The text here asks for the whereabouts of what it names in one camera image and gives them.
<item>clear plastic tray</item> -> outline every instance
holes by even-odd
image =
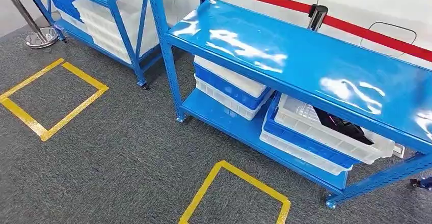
[[[366,164],[393,154],[394,141],[368,131],[365,136],[374,142],[366,145],[321,124],[312,105],[282,94],[275,121],[322,144],[336,149]]]

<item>lower shelf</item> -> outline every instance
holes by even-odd
[[[338,176],[332,175],[259,139],[268,105],[269,102],[261,108],[253,120],[248,121],[198,89],[194,89],[183,102],[182,108],[195,118],[245,143],[309,180],[332,192],[341,193],[345,188],[347,172],[342,172]]]
[[[55,25],[56,25],[57,28],[59,28],[59,29],[61,29],[61,30],[65,30],[65,31],[67,31],[67,33],[69,33],[70,35],[72,35],[72,36],[75,37],[76,39],[78,39],[78,40],[80,40],[80,41],[86,43],[86,44],[89,45],[90,47],[92,47],[92,48],[98,50],[99,52],[101,52],[101,53],[103,53],[104,55],[110,57],[111,59],[113,59],[113,60],[119,62],[120,64],[122,64],[122,65],[124,65],[124,66],[127,66],[127,67],[133,69],[132,64],[129,64],[129,63],[124,62],[124,61],[123,61],[122,59],[120,59],[119,57],[117,57],[117,56],[115,56],[114,54],[112,54],[112,53],[106,51],[105,49],[103,49],[103,48],[101,48],[101,47],[99,47],[98,45],[96,45],[96,44],[93,42],[93,38],[92,38],[89,34],[87,34],[87,33],[83,32],[83,31],[81,31],[80,29],[78,29],[78,28],[75,27],[74,25],[70,24],[69,22],[67,22],[67,21],[65,21],[65,20],[63,20],[63,19],[60,19],[60,20],[56,21]],[[145,52],[145,53],[140,57],[139,62],[140,62],[140,63],[143,63],[143,61],[147,58],[147,56],[150,55],[150,54],[152,54],[152,53],[154,52],[154,50],[155,50],[158,46],[159,46],[159,44],[156,45],[154,48],[150,49],[149,51]],[[161,58],[161,54],[156,55],[152,60],[150,60],[150,61],[147,62],[146,64],[143,64],[143,66],[142,66],[142,70],[143,70],[143,72],[146,71],[149,67],[151,67],[151,66],[152,66],[156,61],[158,61],[160,58]]]

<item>white plastic crate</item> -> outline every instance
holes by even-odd
[[[321,124],[312,105],[282,94],[275,121],[366,164],[393,154],[394,141],[362,130],[374,142],[367,145]]]
[[[250,94],[251,96],[258,98],[267,88],[267,86],[251,80],[245,76],[237,74],[236,72],[215,64],[209,60],[202,57],[195,56],[195,63],[199,66],[205,68],[211,73],[219,76],[220,78],[226,80],[227,82],[233,84],[234,86],[240,88],[244,92]]]
[[[120,15],[122,16],[134,51],[138,40],[138,27],[142,1],[143,0],[117,1]],[[125,54],[128,59],[124,61],[130,63],[126,47],[110,10],[89,0],[76,0],[73,4],[78,9],[81,19],[86,24],[88,33],[92,36],[93,41],[99,46],[101,46],[101,44],[108,44],[108,46],[115,49],[107,50],[113,54],[122,54],[121,56],[124,56]],[[158,43],[159,39],[156,32],[152,10],[150,3],[148,3],[140,54],[144,54]]]
[[[264,131],[264,124],[266,119],[264,119],[263,129],[261,131],[261,135],[259,139],[266,144],[270,144],[273,147],[282,150],[302,161],[305,161],[313,166],[316,166],[326,172],[329,172],[333,175],[339,175],[343,171],[350,171],[353,167],[351,166],[349,169],[346,169],[338,164],[335,164],[327,159],[322,158],[306,149],[303,149],[295,144],[292,144],[284,139],[277,137],[269,132]]]
[[[119,57],[121,60],[128,64],[132,64],[132,61],[130,60],[129,54],[127,53],[126,49],[121,49],[118,46],[114,46],[112,42],[108,41],[107,39],[94,36],[93,42],[98,45],[99,47],[105,49],[105,51],[108,51],[112,53],[113,55]]]
[[[60,9],[57,9],[57,11],[60,13],[60,16],[62,17],[62,19],[69,22],[70,24],[74,25],[76,28],[80,29],[81,31],[87,33],[86,24],[84,24],[81,21],[75,19],[74,17],[68,15],[67,13],[61,11]]]
[[[247,120],[252,120],[257,112],[260,110],[260,108],[267,102],[269,97],[272,95],[273,91],[270,91],[262,100],[262,102],[259,104],[259,106],[255,110],[251,110],[247,108],[246,106],[242,105],[241,103],[237,102],[233,98],[229,97],[228,95],[224,94],[223,92],[219,91],[218,89],[214,88],[213,86],[209,85],[208,83],[204,82],[203,80],[197,78],[194,74],[195,80],[197,81],[196,88],[198,88],[201,92],[207,94],[217,102],[223,104],[230,110],[234,111],[238,115],[244,117]]]

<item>white wall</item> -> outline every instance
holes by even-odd
[[[34,19],[42,16],[32,0],[21,2]],[[10,0],[0,0],[0,3],[0,37],[27,24]]]

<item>caster wheel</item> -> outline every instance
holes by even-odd
[[[420,181],[417,179],[410,179],[410,185],[413,187],[418,187],[420,186]]]
[[[142,85],[141,88],[142,88],[143,90],[150,90],[150,86],[148,86],[147,83],[145,83],[144,85]]]

